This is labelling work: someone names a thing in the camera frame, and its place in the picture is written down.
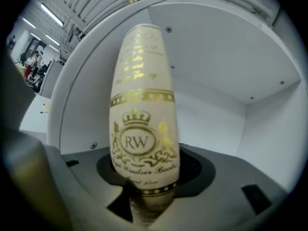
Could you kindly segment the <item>white desk with hutch shelves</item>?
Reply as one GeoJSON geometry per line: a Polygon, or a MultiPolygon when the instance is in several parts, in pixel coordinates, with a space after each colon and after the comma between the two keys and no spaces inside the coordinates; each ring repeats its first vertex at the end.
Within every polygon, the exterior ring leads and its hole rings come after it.
{"type": "Polygon", "coordinates": [[[233,155],[286,191],[307,158],[308,97],[301,64],[280,31],[241,10],[198,3],[135,4],[75,48],[51,98],[47,142],[62,153],[109,144],[109,100],[124,36],[161,28],[181,143],[233,155]]]}

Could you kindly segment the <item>black office chair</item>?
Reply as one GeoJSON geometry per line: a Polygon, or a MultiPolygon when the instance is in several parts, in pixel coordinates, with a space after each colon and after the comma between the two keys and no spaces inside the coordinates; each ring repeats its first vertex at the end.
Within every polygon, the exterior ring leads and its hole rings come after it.
{"type": "Polygon", "coordinates": [[[30,81],[30,80],[29,80],[29,81],[26,82],[26,84],[27,84],[27,86],[30,87],[35,93],[39,93],[44,78],[45,78],[45,75],[41,75],[37,80],[34,80],[34,81],[30,81]]]}

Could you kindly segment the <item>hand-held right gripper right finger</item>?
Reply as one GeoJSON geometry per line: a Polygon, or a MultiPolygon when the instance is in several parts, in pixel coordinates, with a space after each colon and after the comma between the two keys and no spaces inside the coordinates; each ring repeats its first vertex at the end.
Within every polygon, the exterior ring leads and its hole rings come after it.
{"type": "Polygon", "coordinates": [[[170,207],[154,222],[158,231],[255,230],[283,202],[285,189],[226,150],[180,145],[194,159],[170,207]]]}

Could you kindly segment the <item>cream book with gold print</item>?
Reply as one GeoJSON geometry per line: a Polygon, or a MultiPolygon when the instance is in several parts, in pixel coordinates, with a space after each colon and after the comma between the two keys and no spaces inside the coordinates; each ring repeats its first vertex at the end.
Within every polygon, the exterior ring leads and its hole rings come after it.
{"type": "Polygon", "coordinates": [[[115,67],[110,153],[128,183],[133,222],[147,227],[172,203],[180,178],[175,94],[161,29],[134,26],[115,67]]]}

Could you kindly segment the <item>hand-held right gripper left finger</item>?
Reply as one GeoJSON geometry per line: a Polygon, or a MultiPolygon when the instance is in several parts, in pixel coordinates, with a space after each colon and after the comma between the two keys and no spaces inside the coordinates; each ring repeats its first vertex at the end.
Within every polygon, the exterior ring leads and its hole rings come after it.
{"type": "Polygon", "coordinates": [[[106,182],[96,170],[108,148],[62,155],[46,145],[45,152],[73,231],[135,231],[132,223],[107,208],[123,190],[106,182]]]}

